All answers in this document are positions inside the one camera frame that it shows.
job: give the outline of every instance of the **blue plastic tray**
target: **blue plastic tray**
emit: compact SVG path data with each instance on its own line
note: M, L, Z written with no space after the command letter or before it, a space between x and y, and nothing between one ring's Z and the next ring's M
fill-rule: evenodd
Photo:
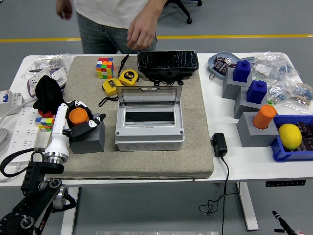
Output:
M208 61L207 61L207 67L208 69L214 73L217 77L220 77L221 79L224 79L225 76L219 74L218 72L216 72L213 67L214 67L214 60L215 60L215 57L216 56L219 56L219 57L225 57L225 58L230 58L231 61L236 64L238 61L241 61L240 58L238 58L237 56L235 56L234 54L230 53L230 52L226 52L226 51L222 51L222 52L219 52L215 55L213 55Z
M282 125L286 123L296 124L302 121L307 124L313 123L313 115L276 115L274 123ZM273 158L276 162L291 162L291 161L313 161L313 151L285 151L279 136L270 145L273 150Z

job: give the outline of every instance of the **white table leg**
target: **white table leg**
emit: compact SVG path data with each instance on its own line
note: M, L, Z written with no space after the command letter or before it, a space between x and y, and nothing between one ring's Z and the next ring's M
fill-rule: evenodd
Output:
M79 187L68 188L68 193L77 202ZM64 212L61 235L71 235L73 233L74 221L75 221L76 207Z
M240 201L243 208L245 221L246 221L246 229L248 231L259 230L258 222L256 221L248 185L246 182L237 183L237 187L240 184Z

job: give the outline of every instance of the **blue crate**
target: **blue crate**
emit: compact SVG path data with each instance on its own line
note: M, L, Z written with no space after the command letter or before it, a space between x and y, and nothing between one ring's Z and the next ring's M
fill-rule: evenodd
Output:
M287 123L296 124L300 121L312 124L313 115L276 115L274 117L274 123L276 125L283 125ZM272 147L273 158L276 162L313 161L313 151L285 151L279 136L270 146Z

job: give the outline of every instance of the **small rubik's cube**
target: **small rubik's cube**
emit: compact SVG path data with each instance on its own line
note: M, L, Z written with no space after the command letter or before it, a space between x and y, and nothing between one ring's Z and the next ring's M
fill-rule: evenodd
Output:
M96 68L98 78L109 79L114 77L115 65L113 58L99 58Z
M35 123L42 132L47 132L52 130L54 119L55 116L53 118L39 117L36 118Z

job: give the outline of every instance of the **person's right hand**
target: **person's right hand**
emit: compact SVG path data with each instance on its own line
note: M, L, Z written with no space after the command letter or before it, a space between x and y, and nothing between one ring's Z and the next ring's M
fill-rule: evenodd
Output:
M62 20L69 21L73 16L73 7L70 0L57 0L55 2L55 9L57 15L61 17Z

